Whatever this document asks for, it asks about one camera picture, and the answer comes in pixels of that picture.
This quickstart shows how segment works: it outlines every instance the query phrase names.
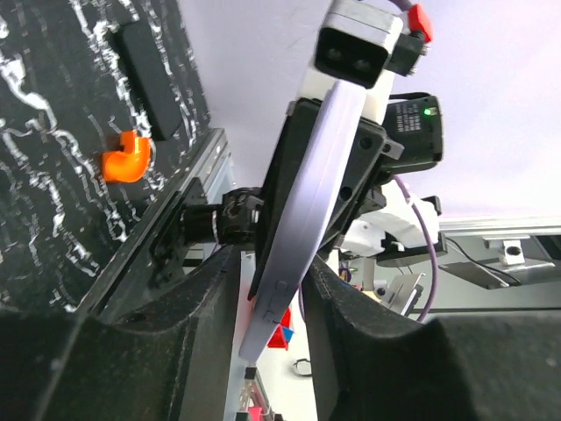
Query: purple cable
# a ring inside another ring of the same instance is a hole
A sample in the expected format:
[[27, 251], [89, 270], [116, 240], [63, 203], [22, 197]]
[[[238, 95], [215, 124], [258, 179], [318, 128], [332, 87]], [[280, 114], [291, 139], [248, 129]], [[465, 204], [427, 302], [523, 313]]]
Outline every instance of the purple cable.
[[298, 287], [298, 308], [300, 309], [302, 320], [306, 323], [306, 318], [304, 317], [304, 295], [302, 293], [302, 284]]
[[350, 270], [349, 268], [340, 268], [340, 269], [339, 269], [339, 276], [340, 276], [342, 273], [345, 275], [344, 282], [346, 282], [346, 283], [351, 283], [351, 281], [352, 281], [352, 273], [351, 273], [351, 270]]
[[414, 6], [409, 0], [390, 0], [390, 2], [399, 7], [400, 11], [409, 11]]
[[[409, 190], [407, 189], [401, 178], [395, 175], [394, 180], [397, 183], [398, 187], [400, 188], [401, 193], [403, 193], [405, 200], [406, 201], [411, 200], [411, 195], [409, 193]], [[435, 250], [434, 245], [432, 244], [432, 240], [430, 239], [429, 229], [427, 228], [427, 225], [424, 223], [423, 216], [421, 215], [421, 212], [419, 211], [419, 208], [417, 208], [415, 202], [411, 204], [411, 209], [416, 214], [417, 219], [419, 220], [419, 225], [421, 226], [421, 230], [423, 230], [423, 236], [425, 241], [427, 242], [427, 248], [429, 249], [430, 267], [432, 269], [432, 281], [430, 283], [429, 297], [427, 298], [427, 303], [424, 305], [421, 314], [419, 314], [419, 317], [417, 318], [417, 322], [422, 322], [424, 318], [426, 318], [427, 315], [429, 314], [430, 307], [432, 307], [432, 303], [435, 301], [435, 295], [437, 294], [437, 285], [438, 285], [437, 252]]]

